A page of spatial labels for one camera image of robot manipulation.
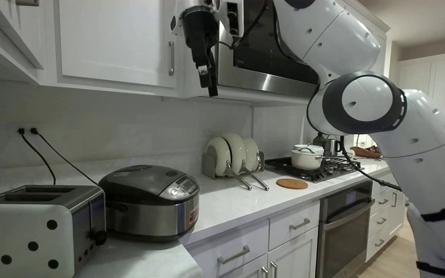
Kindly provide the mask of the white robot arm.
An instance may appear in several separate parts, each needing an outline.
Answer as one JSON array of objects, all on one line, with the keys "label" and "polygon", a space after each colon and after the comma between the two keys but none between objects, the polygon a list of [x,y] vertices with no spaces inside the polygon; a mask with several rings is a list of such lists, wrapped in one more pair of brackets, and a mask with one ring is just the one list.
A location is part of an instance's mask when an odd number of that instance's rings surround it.
[{"label": "white robot arm", "polygon": [[445,278],[445,117],[418,90],[371,72],[380,46],[335,0],[270,0],[276,41],[320,78],[309,124],[326,135],[368,135],[409,202],[422,278]]}]

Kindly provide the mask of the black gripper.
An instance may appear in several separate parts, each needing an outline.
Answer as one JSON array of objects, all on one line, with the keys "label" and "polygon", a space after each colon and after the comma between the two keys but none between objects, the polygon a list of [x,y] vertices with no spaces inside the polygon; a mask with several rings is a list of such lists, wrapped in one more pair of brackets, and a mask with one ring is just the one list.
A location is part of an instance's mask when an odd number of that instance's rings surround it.
[{"label": "black gripper", "polygon": [[208,7],[191,7],[181,15],[185,46],[198,67],[199,84],[208,89],[208,97],[218,97],[218,75],[210,49],[216,44],[218,22]]}]

